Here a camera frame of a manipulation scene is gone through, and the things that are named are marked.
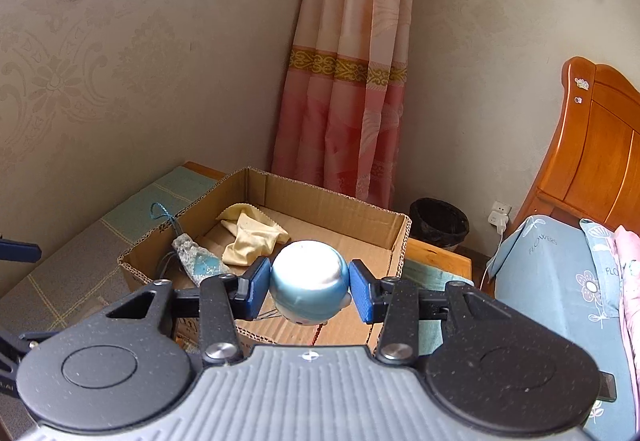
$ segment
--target silver bolt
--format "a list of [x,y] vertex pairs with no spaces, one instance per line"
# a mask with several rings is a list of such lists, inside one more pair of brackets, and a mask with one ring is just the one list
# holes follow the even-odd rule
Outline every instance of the silver bolt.
[[387,360],[408,360],[414,350],[407,344],[387,344],[380,351]]
[[230,360],[238,354],[238,348],[228,342],[219,342],[207,347],[204,354],[212,358],[212,360]]

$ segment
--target yellow cloth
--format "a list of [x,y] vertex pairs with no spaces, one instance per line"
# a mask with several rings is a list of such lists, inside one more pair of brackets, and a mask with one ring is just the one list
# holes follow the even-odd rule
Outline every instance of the yellow cloth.
[[222,254],[225,264],[251,265],[261,255],[271,255],[276,243],[289,241],[289,234],[279,224],[248,203],[229,206],[218,221],[236,237]]

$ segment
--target pillow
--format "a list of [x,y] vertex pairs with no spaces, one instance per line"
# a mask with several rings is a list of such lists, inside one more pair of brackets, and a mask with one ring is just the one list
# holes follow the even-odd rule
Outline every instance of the pillow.
[[602,311],[608,318],[617,317],[620,308],[620,262],[613,233],[588,219],[580,220],[580,228],[589,243],[598,274]]

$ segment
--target wooden headboard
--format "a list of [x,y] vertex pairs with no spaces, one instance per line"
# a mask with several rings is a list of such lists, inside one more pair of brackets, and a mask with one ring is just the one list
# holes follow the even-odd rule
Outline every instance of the wooden headboard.
[[564,64],[562,85],[556,133],[508,233],[545,214],[640,234],[640,93],[611,66],[582,57]]

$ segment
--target blue string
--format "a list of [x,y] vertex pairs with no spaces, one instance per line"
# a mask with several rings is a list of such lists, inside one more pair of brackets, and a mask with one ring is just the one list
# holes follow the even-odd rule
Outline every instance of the blue string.
[[[154,215],[154,207],[158,206],[160,207],[161,210],[161,214],[156,216]],[[158,203],[155,202],[151,205],[151,208],[149,209],[149,214],[151,215],[152,219],[160,219],[162,217],[166,217],[169,222],[171,223],[172,227],[174,227],[174,231],[175,231],[175,235],[177,237],[179,237],[180,235],[182,235],[184,232],[182,231],[182,227],[180,226],[180,223],[178,222],[178,220],[171,215],[171,212],[169,212],[169,210],[167,210],[164,205],[162,203]]]

